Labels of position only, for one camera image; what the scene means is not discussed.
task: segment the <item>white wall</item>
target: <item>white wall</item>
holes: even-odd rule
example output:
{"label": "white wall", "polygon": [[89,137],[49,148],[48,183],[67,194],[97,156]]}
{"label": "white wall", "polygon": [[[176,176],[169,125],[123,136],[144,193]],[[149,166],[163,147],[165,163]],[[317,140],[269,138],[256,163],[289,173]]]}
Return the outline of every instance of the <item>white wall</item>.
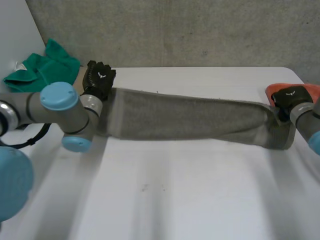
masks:
{"label": "white wall", "polygon": [[0,93],[3,78],[30,54],[43,54],[44,42],[25,0],[0,0]]}

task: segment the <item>gray concrete wall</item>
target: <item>gray concrete wall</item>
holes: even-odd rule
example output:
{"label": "gray concrete wall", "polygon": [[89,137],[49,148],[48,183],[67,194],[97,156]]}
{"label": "gray concrete wall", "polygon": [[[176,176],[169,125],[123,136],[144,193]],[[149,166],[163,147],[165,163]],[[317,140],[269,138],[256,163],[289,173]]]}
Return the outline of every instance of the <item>gray concrete wall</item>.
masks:
{"label": "gray concrete wall", "polygon": [[83,65],[281,66],[320,83],[320,0],[27,0]]}

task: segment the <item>black cable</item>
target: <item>black cable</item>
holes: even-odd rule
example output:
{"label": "black cable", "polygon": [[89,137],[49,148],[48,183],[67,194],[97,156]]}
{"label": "black cable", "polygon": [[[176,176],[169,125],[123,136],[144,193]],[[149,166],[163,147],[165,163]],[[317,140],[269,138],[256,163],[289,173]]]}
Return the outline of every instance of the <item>black cable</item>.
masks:
{"label": "black cable", "polygon": [[35,135],[33,138],[30,138],[28,141],[26,141],[24,143],[15,144],[15,145],[7,145],[3,141],[0,140],[0,146],[2,146],[2,147],[11,147],[11,148],[14,148],[14,149],[22,149],[22,148],[25,148],[27,146],[34,145],[37,141],[42,139],[47,134],[50,126],[51,126],[51,123],[45,123],[42,126],[41,130],[37,133],[37,135]]}

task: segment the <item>orange cloth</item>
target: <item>orange cloth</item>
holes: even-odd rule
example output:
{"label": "orange cloth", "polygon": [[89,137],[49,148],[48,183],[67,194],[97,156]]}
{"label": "orange cloth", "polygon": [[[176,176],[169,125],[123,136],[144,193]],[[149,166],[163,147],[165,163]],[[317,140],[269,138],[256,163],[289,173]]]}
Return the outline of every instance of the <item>orange cloth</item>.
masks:
{"label": "orange cloth", "polygon": [[320,97],[320,86],[319,85],[314,85],[314,84],[289,84],[289,83],[275,83],[275,84],[271,84],[269,85],[266,89],[265,89],[265,93],[268,97],[269,103],[271,106],[275,106],[274,101],[272,100],[271,96],[272,94],[278,92],[281,89],[285,89],[285,88],[289,88],[289,87],[293,87],[293,86],[303,86],[308,93],[310,94],[310,96],[312,97],[312,100],[314,103],[316,103],[316,101],[318,100],[318,98]]}

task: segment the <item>cloth fold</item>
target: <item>cloth fold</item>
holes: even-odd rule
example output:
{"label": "cloth fold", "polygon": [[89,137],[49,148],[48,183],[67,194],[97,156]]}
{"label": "cloth fold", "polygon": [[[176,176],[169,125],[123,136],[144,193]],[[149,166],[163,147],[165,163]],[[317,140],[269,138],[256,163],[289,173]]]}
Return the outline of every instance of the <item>cloth fold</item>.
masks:
{"label": "cloth fold", "polygon": [[220,139],[288,149],[296,128],[258,102],[165,95],[113,88],[98,135],[126,140]]}
{"label": "cloth fold", "polygon": [[46,56],[31,54],[22,64],[27,70],[17,70],[4,78],[12,92],[40,92],[55,82],[73,84],[77,78],[80,62],[71,57],[62,46],[49,39]]}

